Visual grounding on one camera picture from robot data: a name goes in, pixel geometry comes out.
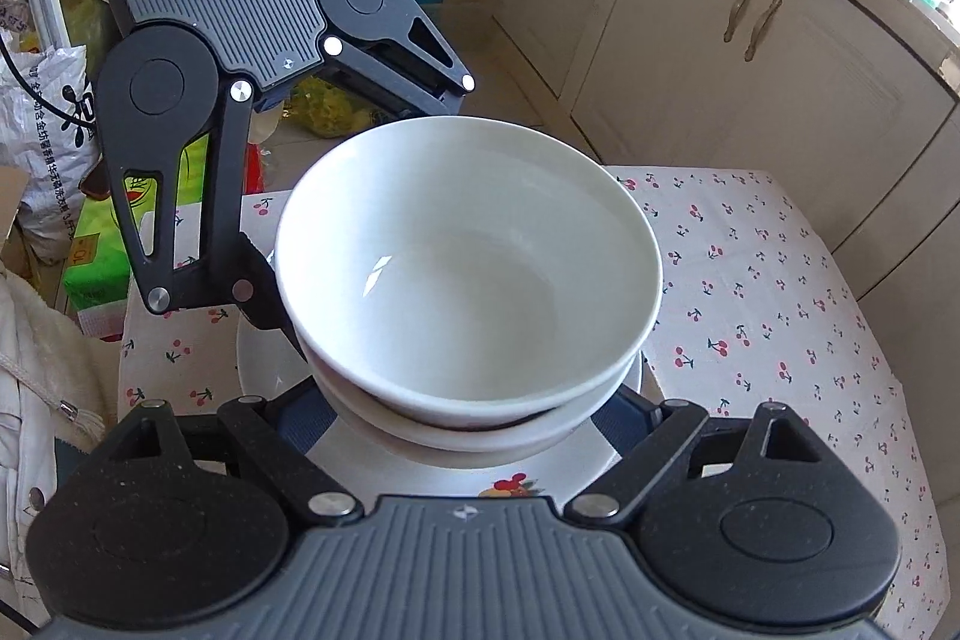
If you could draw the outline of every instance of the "cabinet handle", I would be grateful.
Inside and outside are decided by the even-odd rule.
[[[723,41],[728,44],[733,41],[733,34],[736,33],[736,27],[740,25],[740,19],[743,17],[743,13],[747,11],[747,3],[750,0],[736,0],[733,1],[733,6],[730,9],[730,22],[727,23],[727,33],[723,35]]]
[[[744,54],[743,59],[750,63],[754,60],[755,54],[757,54],[757,45],[760,44],[760,39],[763,38],[763,34],[767,30],[767,25],[770,25],[770,20],[773,20],[776,11],[784,5],[784,0],[774,0],[770,4],[770,8],[760,15],[760,19],[757,20],[757,24],[754,26],[754,32],[750,35],[750,47],[747,47],[747,52]]]

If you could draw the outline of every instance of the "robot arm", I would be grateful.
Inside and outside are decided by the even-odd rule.
[[[312,379],[215,415],[132,410],[32,524],[55,616],[41,636],[885,640],[870,616],[896,526],[784,405],[712,419],[621,387],[651,432],[560,512],[381,497],[364,515],[275,432],[285,397],[311,393]]]
[[[251,111],[315,74],[390,119],[454,115],[473,78],[413,0],[109,0],[123,41],[95,85],[96,116],[133,276],[154,313],[237,304],[260,328],[292,327],[272,269],[240,233]],[[209,137],[200,255],[173,268],[181,151]],[[146,252],[123,199],[157,180]]]

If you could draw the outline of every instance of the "red object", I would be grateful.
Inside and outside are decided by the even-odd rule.
[[[247,160],[244,171],[244,194],[263,193],[263,167],[260,165],[260,148],[247,144]]]

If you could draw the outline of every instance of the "cardboard box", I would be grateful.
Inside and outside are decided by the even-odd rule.
[[[14,220],[29,181],[30,175],[23,170],[0,167],[0,260],[25,280],[34,279],[37,260]]]

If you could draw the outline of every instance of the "metal aglet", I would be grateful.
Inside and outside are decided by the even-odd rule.
[[[75,408],[74,405],[71,405],[69,402],[65,402],[61,399],[61,405],[59,405],[59,411],[67,416],[71,421],[77,420],[77,415],[80,413],[78,408]]]

